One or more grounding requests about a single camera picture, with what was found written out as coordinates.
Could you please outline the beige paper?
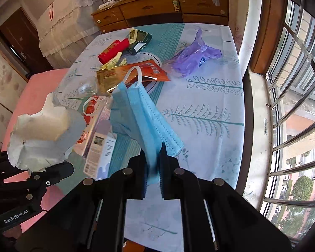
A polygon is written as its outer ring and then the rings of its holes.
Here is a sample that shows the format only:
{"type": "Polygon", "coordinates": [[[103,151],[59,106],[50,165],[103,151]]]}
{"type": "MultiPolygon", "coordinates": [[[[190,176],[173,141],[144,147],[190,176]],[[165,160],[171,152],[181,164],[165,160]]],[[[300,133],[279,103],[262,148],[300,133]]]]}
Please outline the beige paper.
{"type": "Polygon", "coordinates": [[[8,160],[23,171],[45,171],[67,160],[85,127],[81,113],[62,106],[49,93],[40,112],[18,116],[8,143],[8,160]]]}

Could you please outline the blue face mask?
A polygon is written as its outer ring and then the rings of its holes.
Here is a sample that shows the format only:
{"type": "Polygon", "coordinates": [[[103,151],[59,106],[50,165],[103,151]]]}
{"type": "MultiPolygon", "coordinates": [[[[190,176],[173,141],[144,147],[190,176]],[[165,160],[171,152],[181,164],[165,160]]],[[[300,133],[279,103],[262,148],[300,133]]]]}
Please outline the blue face mask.
{"type": "Polygon", "coordinates": [[[139,74],[138,81],[128,87],[122,81],[112,92],[110,121],[114,133],[137,141],[144,151],[148,164],[148,183],[154,184],[159,178],[157,157],[162,143],[165,143],[167,154],[172,157],[180,153],[184,144],[142,85],[141,69],[135,68],[139,74]]]}

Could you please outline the strawberry milk carton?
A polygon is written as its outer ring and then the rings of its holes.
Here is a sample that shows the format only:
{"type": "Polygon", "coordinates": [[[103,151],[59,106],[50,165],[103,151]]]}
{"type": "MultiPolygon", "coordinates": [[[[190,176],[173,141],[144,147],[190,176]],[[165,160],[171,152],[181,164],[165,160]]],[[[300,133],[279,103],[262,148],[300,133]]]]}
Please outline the strawberry milk carton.
{"type": "Polygon", "coordinates": [[[99,119],[108,120],[110,117],[110,105],[111,99],[106,96],[92,96],[83,100],[78,111],[82,113],[86,127],[73,148],[78,155],[86,155],[87,147],[90,144],[99,119]]]}

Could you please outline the clear plastic cup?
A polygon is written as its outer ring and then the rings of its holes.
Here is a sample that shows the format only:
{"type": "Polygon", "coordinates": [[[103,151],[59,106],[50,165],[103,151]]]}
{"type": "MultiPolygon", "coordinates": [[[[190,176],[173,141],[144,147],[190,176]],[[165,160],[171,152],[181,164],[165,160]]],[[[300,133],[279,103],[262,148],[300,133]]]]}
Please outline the clear plastic cup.
{"type": "Polygon", "coordinates": [[[72,76],[58,86],[56,97],[62,105],[69,106],[70,101],[94,96],[97,91],[98,83],[95,77],[72,76]]]}

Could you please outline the red paper envelope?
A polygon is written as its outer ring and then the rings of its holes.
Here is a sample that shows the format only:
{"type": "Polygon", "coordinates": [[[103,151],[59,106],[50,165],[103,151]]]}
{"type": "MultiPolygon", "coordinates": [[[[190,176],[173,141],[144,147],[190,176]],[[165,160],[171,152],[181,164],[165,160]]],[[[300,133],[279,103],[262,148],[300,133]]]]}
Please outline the red paper envelope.
{"type": "Polygon", "coordinates": [[[115,40],[104,51],[98,55],[98,60],[101,64],[106,64],[114,58],[118,52],[123,52],[130,45],[129,39],[115,40]]]}

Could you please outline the small purple white box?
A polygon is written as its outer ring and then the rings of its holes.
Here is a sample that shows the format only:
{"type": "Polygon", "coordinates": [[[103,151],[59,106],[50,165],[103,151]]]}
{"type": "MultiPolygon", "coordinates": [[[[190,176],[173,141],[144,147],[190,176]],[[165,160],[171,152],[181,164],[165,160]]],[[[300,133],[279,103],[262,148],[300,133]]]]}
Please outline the small purple white box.
{"type": "Polygon", "coordinates": [[[83,172],[94,180],[108,177],[117,135],[111,132],[109,120],[99,120],[88,146],[83,172]]]}

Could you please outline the pink bed sheet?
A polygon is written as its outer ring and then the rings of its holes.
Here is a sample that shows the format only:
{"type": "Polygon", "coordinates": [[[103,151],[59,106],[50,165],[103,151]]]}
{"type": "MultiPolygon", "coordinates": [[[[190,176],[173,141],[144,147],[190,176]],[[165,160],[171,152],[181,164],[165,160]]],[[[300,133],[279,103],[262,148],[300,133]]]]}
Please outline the pink bed sheet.
{"type": "MultiPolygon", "coordinates": [[[[17,121],[19,115],[22,114],[35,114],[39,112],[45,102],[48,93],[54,91],[68,69],[57,69],[46,71],[40,74],[33,75],[27,82],[20,98],[18,99],[17,106],[13,111],[7,131],[4,137],[2,151],[6,151],[10,140],[10,133],[17,121]]],[[[5,237],[13,237],[17,239],[29,229],[36,221],[38,221],[48,210],[55,206],[62,198],[64,193],[56,185],[47,188],[46,194],[42,197],[41,207],[43,211],[38,215],[32,217],[21,225],[15,226],[3,233],[5,237]]]]}

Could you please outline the orange gold foil bag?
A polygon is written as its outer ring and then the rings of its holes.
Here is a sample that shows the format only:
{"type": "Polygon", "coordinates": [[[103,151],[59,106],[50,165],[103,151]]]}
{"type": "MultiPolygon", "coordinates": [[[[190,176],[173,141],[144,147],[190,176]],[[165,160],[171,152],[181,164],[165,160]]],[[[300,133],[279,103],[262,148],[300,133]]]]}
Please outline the orange gold foil bag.
{"type": "Polygon", "coordinates": [[[101,93],[111,93],[122,81],[130,86],[139,79],[138,70],[141,69],[142,82],[170,81],[167,73],[153,60],[145,60],[133,64],[117,66],[109,70],[97,71],[97,81],[101,93]]]}

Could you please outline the teal patterned tablecloth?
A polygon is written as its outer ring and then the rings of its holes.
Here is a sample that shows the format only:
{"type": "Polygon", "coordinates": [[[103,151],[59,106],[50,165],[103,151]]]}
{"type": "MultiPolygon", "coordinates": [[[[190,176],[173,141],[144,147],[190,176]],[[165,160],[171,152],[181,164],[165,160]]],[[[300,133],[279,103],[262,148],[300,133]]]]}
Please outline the teal patterned tablecloth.
{"type": "MultiPolygon", "coordinates": [[[[141,26],[151,34],[140,58],[158,62],[189,46],[198,30],[206,45],[219,49],[186,77],[157,83],[149,95],[157,109],[183,141],[181,167],[197,177],[224,179],[237,185],[245,130],[242,73],[230,28],[200,23],[141,26]]],[[[149,185],[146,198],[127,203],[125,237],[157,251],[183,251],[181,209],[178,201],[161,198],[158,184],[149,185]]]]}

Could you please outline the crumpled yellow wrapper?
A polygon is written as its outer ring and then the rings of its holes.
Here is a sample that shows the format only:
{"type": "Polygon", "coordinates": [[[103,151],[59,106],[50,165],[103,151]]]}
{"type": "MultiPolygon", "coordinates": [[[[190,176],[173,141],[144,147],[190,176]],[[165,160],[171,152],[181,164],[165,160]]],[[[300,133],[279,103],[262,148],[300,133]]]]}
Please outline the crumpled yellow wrapper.
{"type": "Polygon", "coordinates": [[[120,66],[126,65],[127,59],[126,58],[121,59],[121,56],[122,56],[122,53],[118,52],[115,57],[113,57],[107,63],[103,64],[101,66],[100,70],[110,70],[110,69],[113,69],[115,67],[120,67],[120,66]]]}

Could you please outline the purple plastic bag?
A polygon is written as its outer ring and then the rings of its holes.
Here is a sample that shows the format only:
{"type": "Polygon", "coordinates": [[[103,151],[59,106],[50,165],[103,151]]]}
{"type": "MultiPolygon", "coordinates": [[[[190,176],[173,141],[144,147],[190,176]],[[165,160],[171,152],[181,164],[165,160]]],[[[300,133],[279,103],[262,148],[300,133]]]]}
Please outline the purple plastic bag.
{"type": "Polygon", "coordinates": [[[194,41],[170,60],[163,63],[163,70],[176,77],[187,77],[210,59],[219,59],[222,52],[205,44],[202,29],[196,32],[194,41]]]}

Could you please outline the metal window grille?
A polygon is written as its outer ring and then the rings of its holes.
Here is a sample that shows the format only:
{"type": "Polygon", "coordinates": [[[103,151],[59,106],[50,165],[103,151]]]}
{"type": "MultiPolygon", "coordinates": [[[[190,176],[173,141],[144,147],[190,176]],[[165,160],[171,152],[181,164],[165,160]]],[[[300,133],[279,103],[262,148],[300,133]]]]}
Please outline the metal window grille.
{"type": "Polygon", "coordinates": [[[266,81],[273,150],[261,211],[296,243],[315,222],[315,0],[288,0],[266,81]]]}

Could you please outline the dark wooden door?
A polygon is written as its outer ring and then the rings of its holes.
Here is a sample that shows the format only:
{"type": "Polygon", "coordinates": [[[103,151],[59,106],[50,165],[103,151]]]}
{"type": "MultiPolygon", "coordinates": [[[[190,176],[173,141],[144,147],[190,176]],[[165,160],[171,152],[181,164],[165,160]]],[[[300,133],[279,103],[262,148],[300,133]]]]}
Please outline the dark wooden door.
{"type": "Polygon", "coordinates": [[[22,8],[17,9],[0,26],[0,41],[25,68],[27,79],[53,69],[40,50],[36,28],[22,8]]]}

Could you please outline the white lace cloth cover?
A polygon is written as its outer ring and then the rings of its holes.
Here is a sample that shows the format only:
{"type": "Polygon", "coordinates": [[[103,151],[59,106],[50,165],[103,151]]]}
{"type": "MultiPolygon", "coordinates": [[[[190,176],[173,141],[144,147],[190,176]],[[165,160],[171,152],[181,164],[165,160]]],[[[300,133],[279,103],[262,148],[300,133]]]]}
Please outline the white lace cloth cover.
{"type": "Polygon", "coordinates": [[[102,0],[54,0],[37,21],[39,48],[54,69],[70,68],[100,34],[92,17],[102,0]]]}

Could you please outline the wooden dresser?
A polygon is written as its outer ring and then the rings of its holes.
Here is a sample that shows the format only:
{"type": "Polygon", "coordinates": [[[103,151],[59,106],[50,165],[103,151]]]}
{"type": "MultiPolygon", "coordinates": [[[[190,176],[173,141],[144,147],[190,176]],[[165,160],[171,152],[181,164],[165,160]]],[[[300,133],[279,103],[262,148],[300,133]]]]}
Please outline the wooden dresser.
{"type": "Polygon", "coordinates": [[[101,33],[161,23],[229,23],[229,0],[121,0],[91,14],[101,33]]]}

